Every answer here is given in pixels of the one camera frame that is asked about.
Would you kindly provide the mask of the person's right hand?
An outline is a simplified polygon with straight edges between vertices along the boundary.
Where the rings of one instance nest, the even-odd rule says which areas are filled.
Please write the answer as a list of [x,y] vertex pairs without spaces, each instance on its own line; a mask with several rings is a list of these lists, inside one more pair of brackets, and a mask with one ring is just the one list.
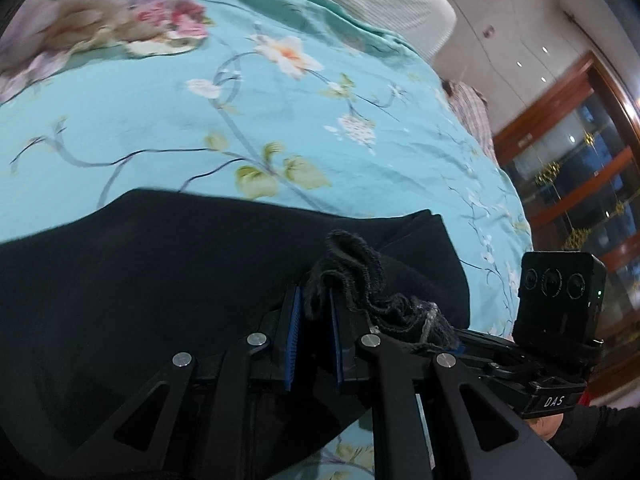
[[526,419],[527,425],[544,441],[551,440],[562,426],[563,414]]

